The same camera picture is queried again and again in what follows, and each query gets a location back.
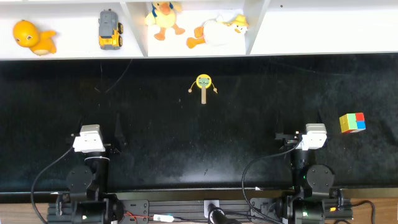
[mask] blue square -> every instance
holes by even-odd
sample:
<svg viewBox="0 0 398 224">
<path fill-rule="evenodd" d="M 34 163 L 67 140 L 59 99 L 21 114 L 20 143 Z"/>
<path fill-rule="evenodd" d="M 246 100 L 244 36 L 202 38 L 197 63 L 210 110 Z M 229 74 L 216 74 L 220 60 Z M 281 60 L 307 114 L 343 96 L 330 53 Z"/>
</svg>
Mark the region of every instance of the blue square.
<svg viewBox="0 0 398 224">
<path fill-rule="evenodd" d="M 358 129 L 366 129 L 365 121 L 357 121 L 356 125 L 357 125 Z"/>
</svg>

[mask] toy cube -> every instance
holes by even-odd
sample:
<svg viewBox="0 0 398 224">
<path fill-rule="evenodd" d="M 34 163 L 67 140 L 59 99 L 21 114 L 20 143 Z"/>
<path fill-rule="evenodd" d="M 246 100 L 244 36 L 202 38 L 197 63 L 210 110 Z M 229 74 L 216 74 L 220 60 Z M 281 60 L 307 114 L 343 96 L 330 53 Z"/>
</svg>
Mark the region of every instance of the toy cube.
<svg viewBox="0 0 398 224">
<path fill-rule="evenodd" d="M 357 133 L 366 129 L 363 113 L 350 113 L 340 117 L 342 133 Z"/>
</svg>

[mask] duck's orange beak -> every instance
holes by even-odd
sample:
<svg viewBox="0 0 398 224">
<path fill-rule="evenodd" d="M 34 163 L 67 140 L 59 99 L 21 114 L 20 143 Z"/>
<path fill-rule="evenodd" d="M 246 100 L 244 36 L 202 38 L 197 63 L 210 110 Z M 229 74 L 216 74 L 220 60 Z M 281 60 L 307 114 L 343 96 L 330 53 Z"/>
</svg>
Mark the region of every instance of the duck's orange beak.
<svg viewBox="0 0 398 224">
<path fill-rule="evenodd" d="M 160 5 L 160 11 L 165 14 L 166 16 L 170 14 L 170 5 L 166 2 Z"/>
</svg>

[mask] black table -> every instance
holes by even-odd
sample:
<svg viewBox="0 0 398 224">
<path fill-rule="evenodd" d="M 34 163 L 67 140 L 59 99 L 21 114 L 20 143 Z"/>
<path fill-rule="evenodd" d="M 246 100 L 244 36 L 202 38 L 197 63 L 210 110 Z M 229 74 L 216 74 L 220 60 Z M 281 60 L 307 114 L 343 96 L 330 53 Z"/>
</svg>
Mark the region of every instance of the black table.
<svg viewBox="0 0 398 224">
<path fill-rule="evenodd" d="M 303 130 L 322 116 L 327 147 L 318 163 L 339 187 L 398 186 L 398 55 L 30 61 L 0 63 L 0 192 L 28 192 L 62 155 L 78 123 L 112 136 L 117 112 L 129 146 L 111 156 L 109 191 L 238 188 L 254 158 L 280 152 L 273 131 Z M 188 89 L 209 74 L 218 94 Z M 115 86 L 109 89 L 118 79 Z M 339 117 L 363 112 L 366 130 L 340 134 Z M 46 172 L 37 191 L 66 189 L 70 154 Z M 255 164 L 250 187 L 286 189 L 289 157 Z"/>
</svg>

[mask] yellow toy vehicle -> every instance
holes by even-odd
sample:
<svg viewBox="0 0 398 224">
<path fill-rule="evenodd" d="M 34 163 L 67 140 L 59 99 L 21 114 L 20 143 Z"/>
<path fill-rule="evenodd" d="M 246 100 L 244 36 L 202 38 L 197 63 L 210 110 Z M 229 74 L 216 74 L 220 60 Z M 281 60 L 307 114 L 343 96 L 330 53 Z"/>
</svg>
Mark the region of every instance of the yellow toy vehicle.
<svg viewBox="0 0 398 224">
<path fill-rule="evenodd" d="M 111 9 L 102 11 L 99 15 L 99 46 L 103 50 L 117 50 L 123 45 L 120 34 L 123 25 L 119 22 L 118 15 Z"/>
</svg>

